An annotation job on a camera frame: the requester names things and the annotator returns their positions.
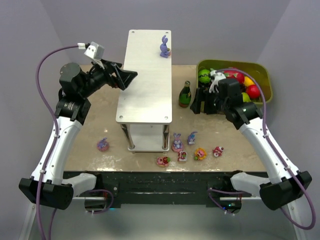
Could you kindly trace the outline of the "purple bunny with blue bow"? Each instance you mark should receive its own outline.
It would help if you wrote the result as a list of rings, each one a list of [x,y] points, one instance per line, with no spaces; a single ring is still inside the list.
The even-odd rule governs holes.
[[[197,131],[193,131],[190,133],[190,135],[187,137],[187,144],[189,146],[194,145],[196,143],[196,134],[198,132]]]

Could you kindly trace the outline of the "purple bunny with strawberry cake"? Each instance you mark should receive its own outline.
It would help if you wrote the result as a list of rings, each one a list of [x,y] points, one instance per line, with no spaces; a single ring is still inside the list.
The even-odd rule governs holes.
[[[167,46],[168,38],[164,35],[161,39],[162,44],[160,45],[160,56],[163,58],[168,58],[171,55],[171,49]]]

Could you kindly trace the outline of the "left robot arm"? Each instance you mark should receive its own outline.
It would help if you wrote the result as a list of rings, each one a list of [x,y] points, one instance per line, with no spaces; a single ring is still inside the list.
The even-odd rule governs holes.
[[[71,147],[91,107],[89,96],[104,85],[124,91],[138,76],[136,71],[122,69],[121,63],[101,63],[94,63],[88,72],[74,62],[60,69],[61,88],[49,141],[31,176],[22,178],[18,185],[34,204],[65,210],[73,197],[103,186],[101,174],[90,171],[63,178]]]

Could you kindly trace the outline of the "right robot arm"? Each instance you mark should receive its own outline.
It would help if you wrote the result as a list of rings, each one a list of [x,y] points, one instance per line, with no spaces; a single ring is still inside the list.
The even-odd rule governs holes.
[[[266,169],[266,178],[233,172],[228,181],[234,190],[260,197],[273,211],[305,195],[312,182],[310,173],[300,171],[287,158],[267,128],[262,112],[253,102],[243,101],[241,85],[236,79],[225,78],[207,87],[198,87],[190,108],[199,114],[202,104],[207,114],[225,114],[253,146]]]

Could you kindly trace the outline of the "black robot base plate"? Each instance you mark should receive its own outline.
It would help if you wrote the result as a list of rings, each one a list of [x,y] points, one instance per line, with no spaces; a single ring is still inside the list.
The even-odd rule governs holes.
[[[227,195],[238,196],[230,182],[229,172],[125,172],[100,171],[98,188],[110,191],[80,194],[81,197],[103,197],[113,208],[132,205],[205,205]]]

